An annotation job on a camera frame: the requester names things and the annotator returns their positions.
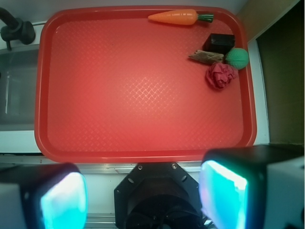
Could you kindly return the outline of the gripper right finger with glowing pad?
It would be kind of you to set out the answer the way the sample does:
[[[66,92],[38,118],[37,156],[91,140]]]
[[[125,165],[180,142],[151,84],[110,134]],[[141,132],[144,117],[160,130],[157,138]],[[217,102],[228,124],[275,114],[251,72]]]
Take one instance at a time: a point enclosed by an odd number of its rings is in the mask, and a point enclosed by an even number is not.
[[[302,229],[305,148],[211,149],[202,160],[199,195],[203,214],[218,229]]]

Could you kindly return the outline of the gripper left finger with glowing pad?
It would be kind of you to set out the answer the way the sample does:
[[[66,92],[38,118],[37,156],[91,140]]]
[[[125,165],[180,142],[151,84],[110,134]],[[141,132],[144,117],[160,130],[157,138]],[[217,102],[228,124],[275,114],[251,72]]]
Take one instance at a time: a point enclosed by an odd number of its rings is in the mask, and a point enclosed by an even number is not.
[[[1,168],[2,229],[82,229],[87,214],[86,180],[76,165]]]

